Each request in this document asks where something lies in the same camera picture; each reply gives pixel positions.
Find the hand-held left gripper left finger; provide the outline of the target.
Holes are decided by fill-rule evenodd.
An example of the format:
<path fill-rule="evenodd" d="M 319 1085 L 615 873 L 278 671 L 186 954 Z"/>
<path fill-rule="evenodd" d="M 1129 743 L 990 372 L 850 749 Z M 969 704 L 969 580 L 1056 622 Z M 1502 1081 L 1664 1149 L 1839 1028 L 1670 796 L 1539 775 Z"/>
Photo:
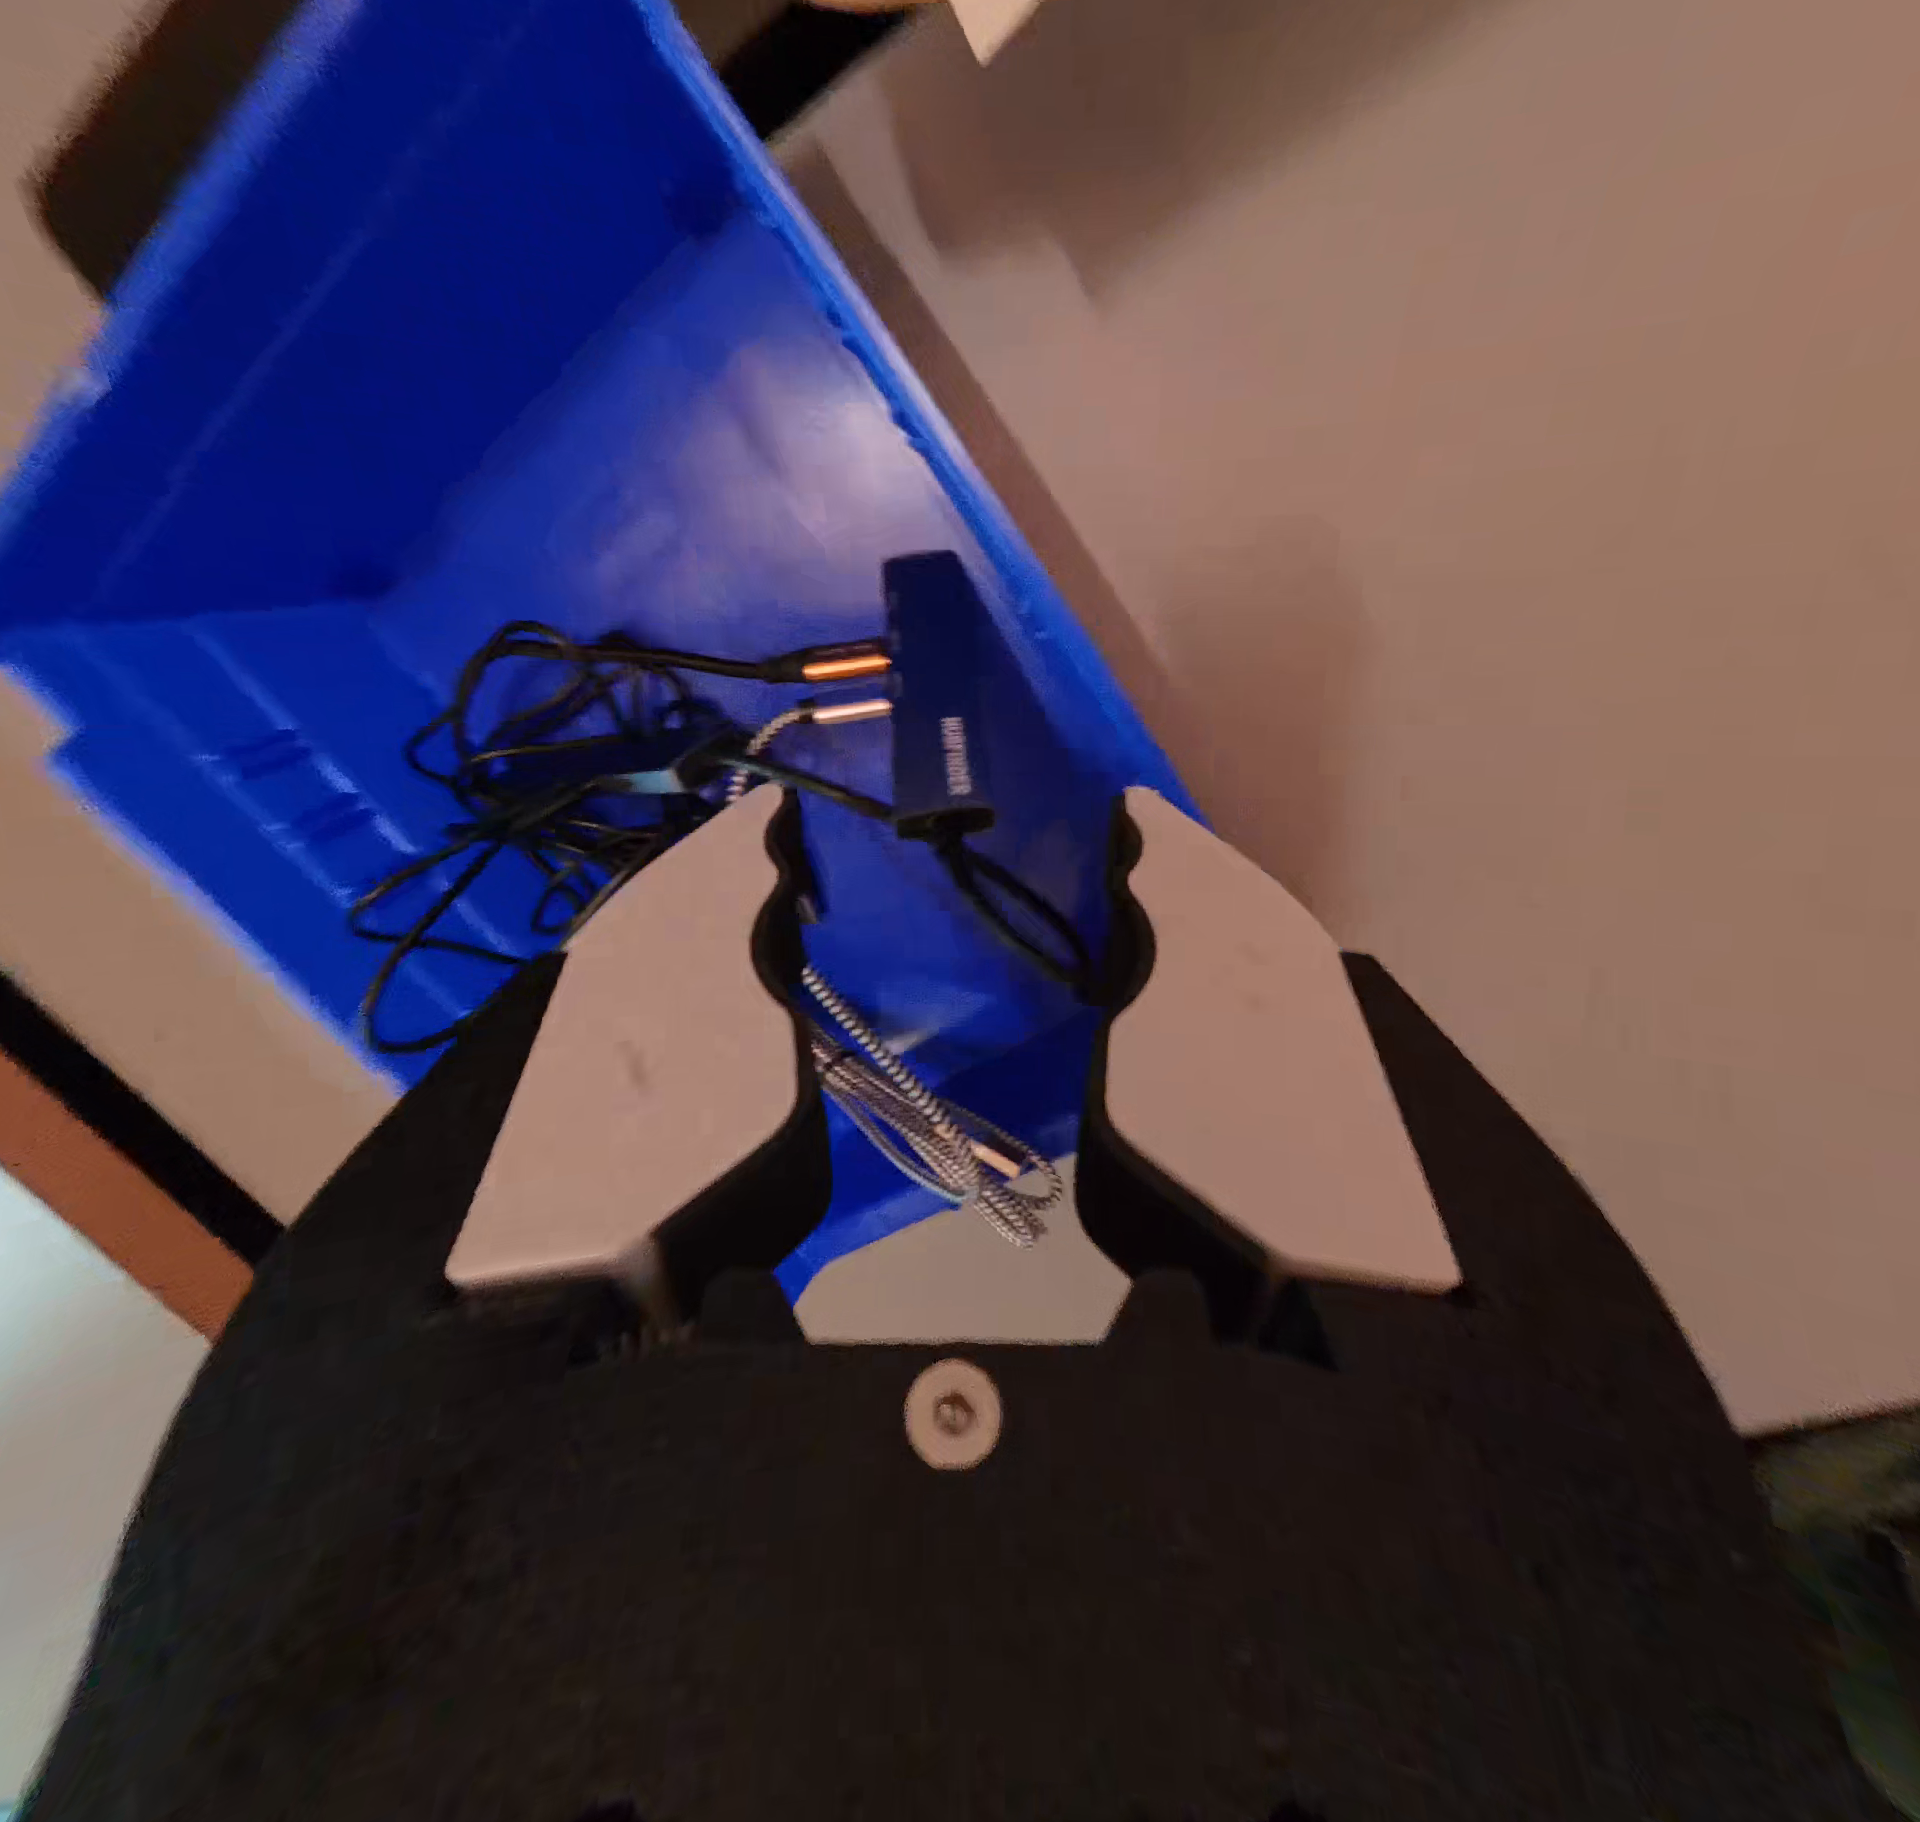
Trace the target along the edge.
<path fill-rule="evenodd" d="M 762 784 L 566 944 L 443 1278 L 603 1281 L 660 1323 L 770 1274 L 825 1218 L 832 1149 L 796 1004 L 801 807 Z"/>

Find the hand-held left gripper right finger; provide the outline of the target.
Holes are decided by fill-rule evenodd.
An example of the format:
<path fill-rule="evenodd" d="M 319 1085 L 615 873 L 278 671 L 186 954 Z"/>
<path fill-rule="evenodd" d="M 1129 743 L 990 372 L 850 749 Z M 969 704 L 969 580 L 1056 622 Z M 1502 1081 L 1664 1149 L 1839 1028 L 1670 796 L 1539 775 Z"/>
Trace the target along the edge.
<path fill-rule="evenodd" d="M 1452 1316 L 1444 1213 L 1342 949 L 1290 890 L 1134 784 L 1076 1143 L 1076 1211 L 1199 1333 L 1330 1333 L 1333 1310 Z"/>

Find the dark blue usb hub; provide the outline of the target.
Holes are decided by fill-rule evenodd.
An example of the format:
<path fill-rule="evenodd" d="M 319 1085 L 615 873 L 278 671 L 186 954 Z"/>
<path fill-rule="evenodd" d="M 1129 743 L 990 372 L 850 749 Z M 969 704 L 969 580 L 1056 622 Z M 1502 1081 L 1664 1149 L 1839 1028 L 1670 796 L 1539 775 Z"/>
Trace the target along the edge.
<path fill-rule="evenodd" d="M 945 548 L 880 565 L 889 681 L 889 826 L 922 845 L 999 945 L 1087 999 L 1094 957 L 1078 922 L 984 847 L 1011 824 L 1022 711 L 996 619 L 963 559 Z"/>

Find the blue plastic bin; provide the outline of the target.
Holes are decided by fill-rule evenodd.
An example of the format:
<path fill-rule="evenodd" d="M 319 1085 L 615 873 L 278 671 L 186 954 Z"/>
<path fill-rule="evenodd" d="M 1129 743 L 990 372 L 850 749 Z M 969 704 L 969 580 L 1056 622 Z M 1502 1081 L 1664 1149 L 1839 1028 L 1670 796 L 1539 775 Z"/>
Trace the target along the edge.
<path fill-rule="evenodd" d="M 51 770 L 389 1087 L 349 902 L 453 819 L 404 746 L 503 623 L 755 660 L 963 562 L 993 826 L 1090 947 L 1189 797 L 668 0 L 303 0 L 3 492 Z"/>

